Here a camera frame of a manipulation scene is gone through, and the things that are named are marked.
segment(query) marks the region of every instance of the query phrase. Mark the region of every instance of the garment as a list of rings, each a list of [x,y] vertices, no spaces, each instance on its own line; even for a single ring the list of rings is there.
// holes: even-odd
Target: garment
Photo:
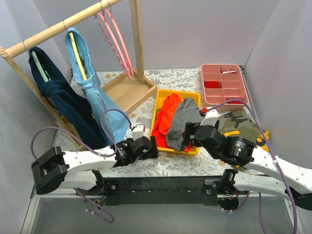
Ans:
[[[187,122],[197,123],[204,119],[199,113],[199,108],[196,102],[186,97],[175,110],[170,128],[166,135],[166,143],[170,148],[181,151],[185,124]]]
[[[219,132],[227,137],[242,137],[255,143],[260,133],[257,128],[253,127],[244,109],[229,112],[219,117],[218,120],[220,121]]]
[[[180,102],[180,96],[175,93],[167,96],[164,100],[162,107],[157,114],[157,119],[151,133],[151,136],[155,136],[156,138],[157,147],[168,148],[166,144],[166,134],[169,130],[175,110]]]
[[[234,112],[229,112],[218,119],[219,132],[227,137],[242,137],[245,138],[257,146],[260,146],[265,151],[269,151],[263,137],[258,129],[256,123],[254,123],[246,114],[244,109],[240,109]],[[264,131],[267,139],[269,139],[269,131]],[[232,166],[233,169],[244,171],[246,168],[239,166]]]
[[[85,72],[87,75],[86,80],[83,80],[80,69],[78,67],[70,36],[68,34],[69,32],[73,33],[79,55],[84,61]],[[87,43],[75,28],[68,29],[65,35],[65,47],[67,49],[73,67],[75,81],[82,87],[86,98],[91,105],[94,118],[102,132],[102,135],[106,142],[106,146],[112,145],[113,143],[108,140],[107,136],[102,130],[100,119],[104,111],[112,108],[120,108],[116,104],[114,104],[114,102],[100,88],[100,81],[91,65],[91,59]],[[103,117],[102,122],[105,130],[116,143],[124,139],[126,132],[129,128],[129,123],[123,114],[117,111],[110,111]]]
[[[105,147],[104,138],[91,116],[92,110],[88,100],[73,91],[63,74],[43,50],[34,47],[30,51],[36,52],[40,63],[51,78],[51,81],[44,82],[33,57],[30,56],[31,72],[41,96],[53,99],[58,110],[74,125],[82,141],[89,147],[92,149]]]

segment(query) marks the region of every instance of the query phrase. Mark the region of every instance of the metal hook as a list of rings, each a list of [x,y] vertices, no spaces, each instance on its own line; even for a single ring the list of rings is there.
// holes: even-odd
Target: metal hook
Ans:
[[[66,28],[67,34],[69,35],[68,28],[67,28],[67,26],[66,26],[66,24],[65,24],[65,20],[63,20],[63,24],[64,24],[64,27]]]
[[[31,57],[33,57],[34,61],[36,62],[37,60],[35,59],[35,57],[33,56],[33,54],[32,54],[32,53],[30,53],[30,51],[29,51],[29,49],[28,49],[28,47],[27,47],[27,45],[26,45],[26,43],[25,43],[25,41],[24,41],[24,40],[23,40],[23,44],[24,44],[24,46],[25,46],[26,50],[28,51],[29,55],[30,55]]]
[[[101,4],[101,7],[102,7],[102,15],[103,15],[103,17],[104,17],[105,12],[104,12],[104,6],[102,5],[102,0],[100,0],[100,1],[98,1],[98,2]]]
[[[68,28],[67,28],[67,26],[66,26],[66,24],[65,24],[65,20],[63,20],[63,24],[64,24],[64,27],[66,28],[67,33],[69,34]]]
[[[109,2],[108,0],[108,4],[109,4],[109,11],[111,13],[111,19],[113,18],[113,15],[112,15],[112,6],[111,6],[111,3]]]

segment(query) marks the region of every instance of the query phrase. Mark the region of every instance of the wooden rod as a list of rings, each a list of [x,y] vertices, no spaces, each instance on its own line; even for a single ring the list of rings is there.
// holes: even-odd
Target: wooden rod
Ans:
[[[145,81],[144,81],[140,0],[129,0],[129,3],[131,11],[133,41],[135,44],[135,53],[136,53],[137,79],[142,85],[144,85]]]
[[[102,0],[101,2],[98,2],[79,13],[65,19],[65,25],[67,28],[73,27],[76,24],[84,21],[85,19],[95,15],[96,13],[100,12],[102,9],[106,9],[115,3],[119,2],[121,0]],[[40,43],[43,43],[44,41],[56,36],[57,34],[60,34],[61,32],[66,30],[66,27],[64,25],[64,22],[57,23],[46,30],[43,30],[42,32],[24,40],[25,44],[27,45],[28,49],[31,49]],[[20,42],[16,45],[11,46],[10,48],[6,49],[6,52],[11,58],[14,58],[22,53],[24,53],[27,49],[25,48],[23,42]]]

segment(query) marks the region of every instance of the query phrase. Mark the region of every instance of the gray wall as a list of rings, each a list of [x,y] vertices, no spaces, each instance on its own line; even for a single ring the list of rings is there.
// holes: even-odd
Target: gray wall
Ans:
[[[312,1],[280,0],[246,64],[259,119],[281,158],[312,168]],[[311,233],[312,212],[300,212]]]
[[[97,0],[34,0],[48,26]],[[198,67],[203,63],[245,64],[278,0],[141,0],[145,68]],[[134,62],[129,1],[112,7]],[[96,70],[120,69],[95,19],[76,28],[86,39]],[[68,61],[64,35],[55,37]]]
[[[0,45],[8,48],[46,28],[32,0],[0,0]],[[53,39],[40,45],[69,75],[69,67]],[[15,58],[31,76],[28,55]],[[36,131],[54,125],[54,118],[13,69],[0,58],[0,233],[17,234],[26,215],[34,184],[30,141]],[[54,131],[42,133],[35,142],[40,155],[51,147]]]

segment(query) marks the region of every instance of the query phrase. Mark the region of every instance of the camouflage cloth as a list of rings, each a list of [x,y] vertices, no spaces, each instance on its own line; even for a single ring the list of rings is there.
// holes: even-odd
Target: camouflage cloth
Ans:
[[[219,117],[219,121],[218,130],[221,134],[227,137],[242,137],[256,143],[260,131],[252,125],[244,109],[229,112]]]
[[[229,112],[219,117],[219,131],[225,136],[242,137],[256,145],[260,146],[265,151],[269,151],[265,145],[263,136],[261,135],[258,126],[255,122],[248,118],[246,111],[240,109],[234,112]],[[269,131],[263,130],[267,139],[269,139]],[[246,168],[232,166],[233,169],[244,171]]]

